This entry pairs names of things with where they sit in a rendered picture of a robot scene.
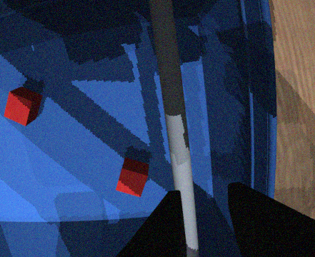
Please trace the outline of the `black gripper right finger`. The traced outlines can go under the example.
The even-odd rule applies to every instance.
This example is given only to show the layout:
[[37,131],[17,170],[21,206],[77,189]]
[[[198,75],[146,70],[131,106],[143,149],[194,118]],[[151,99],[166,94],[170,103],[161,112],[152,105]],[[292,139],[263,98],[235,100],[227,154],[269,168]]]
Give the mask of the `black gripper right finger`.
[[242,182],[229,183],[229,214],[242,257],[315,257],[315,220]]

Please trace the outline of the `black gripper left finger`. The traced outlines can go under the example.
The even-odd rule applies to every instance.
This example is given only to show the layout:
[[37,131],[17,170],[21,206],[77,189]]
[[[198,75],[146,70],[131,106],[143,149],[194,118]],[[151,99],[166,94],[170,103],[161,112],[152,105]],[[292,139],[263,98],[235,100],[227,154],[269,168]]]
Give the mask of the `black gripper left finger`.
[[115,257],[186,257],[180,191],[169,191]]

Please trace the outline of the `blue plastic tray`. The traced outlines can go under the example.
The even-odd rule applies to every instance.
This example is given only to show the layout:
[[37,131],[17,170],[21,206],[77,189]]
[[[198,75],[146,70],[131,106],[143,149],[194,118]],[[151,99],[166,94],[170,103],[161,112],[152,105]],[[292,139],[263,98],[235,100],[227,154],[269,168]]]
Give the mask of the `blue plastic tray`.
[[[199,257],[242,257],[229,183],[274,197],[269,0],[171,0]],[[28,126],[9,92],[41,94]],[[115,188],[149,164],[141,197]],[[149,0],[0,0],[0,257],[115,257],[174,189]]]

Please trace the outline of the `small red block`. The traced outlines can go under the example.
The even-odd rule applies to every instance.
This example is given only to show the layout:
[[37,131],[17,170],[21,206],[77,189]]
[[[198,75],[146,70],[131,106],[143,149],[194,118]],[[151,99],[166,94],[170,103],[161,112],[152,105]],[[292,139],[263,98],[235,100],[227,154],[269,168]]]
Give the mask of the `small red block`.
[[38,115],[42,96],[23,86],[12,89],[6,101],[4,116],[23,126],[28,126]]
[[123,191],[141,197],[148,178],[149,164],[125,158],[125,162],[116,186],[117,191]]

